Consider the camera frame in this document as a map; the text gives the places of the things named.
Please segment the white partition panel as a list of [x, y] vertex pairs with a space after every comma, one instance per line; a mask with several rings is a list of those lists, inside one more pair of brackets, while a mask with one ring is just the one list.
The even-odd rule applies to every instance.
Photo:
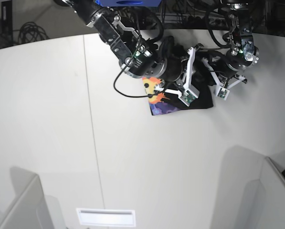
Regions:
[[0, 217], [0, 229], [53, 229], [40, 178], [33, 174]]
[[260, 175], [265, 189], [264, 208], [259, 229], [285, 229], [285, 179], [270, 158], [266, 158]]

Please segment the white partition panel right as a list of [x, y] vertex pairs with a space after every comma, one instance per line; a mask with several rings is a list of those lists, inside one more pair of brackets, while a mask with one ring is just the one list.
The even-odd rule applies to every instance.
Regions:
[[285, 179], [270, 158], [266, 158], [260, 175], [265, 189], [264, 208], [259, 229], [285, 229]]

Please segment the white partition panel left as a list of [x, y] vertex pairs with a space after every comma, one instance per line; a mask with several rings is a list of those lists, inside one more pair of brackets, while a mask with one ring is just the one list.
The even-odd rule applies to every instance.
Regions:
[[0, 217], [0, 229], [53, 229], [40, 178], [33, 174]]

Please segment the blue box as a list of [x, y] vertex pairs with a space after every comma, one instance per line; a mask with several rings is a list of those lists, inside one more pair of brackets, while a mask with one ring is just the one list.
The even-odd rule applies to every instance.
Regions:
[[96, 0], [95, 2], [103, 7], [157, 7], [162, 0]]

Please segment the white power strip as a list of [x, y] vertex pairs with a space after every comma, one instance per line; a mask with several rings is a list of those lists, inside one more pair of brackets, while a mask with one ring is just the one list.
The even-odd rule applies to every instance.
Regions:
[[[227, 28], [223, 18], [210, 17], [209, 22], [212, 28]], [[163, 24], [165, 29], [206, 29], [205, 18], [200, 15], [168, 14], [165, 16]]]

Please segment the black T-shirt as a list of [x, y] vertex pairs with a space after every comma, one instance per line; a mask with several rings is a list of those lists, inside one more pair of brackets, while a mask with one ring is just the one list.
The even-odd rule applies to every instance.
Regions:
[[[158, 49], [159, 62], [164, 64], [164, 61], [168, 57], [183, 58], [187, 55], [187, 50], [182, 45], [176, 44], [173, 36], [165, 37]], [[169, 113], [181, 111], [181, 110], [194, 110], [194, 109], [209, 109], [213, 107], [212, 95], [205, 78], [201, 74], [201, 68], [203, 64], [201, 60], [203, 58], [202, 51], [196, 51], [194, 70], [195, 73], [192, 76], [192, 85], [196, 87], [200, 94], [189, 107], [182, 103], [175, 94], [169, 93], [156, 93], [154, 86], [159, 83], [161, 79], [156, 77], [143, 77], [142, 82], [144, 89], [148, 95], [148, 103], [150, 106], [152, 115], [166, 115]]]

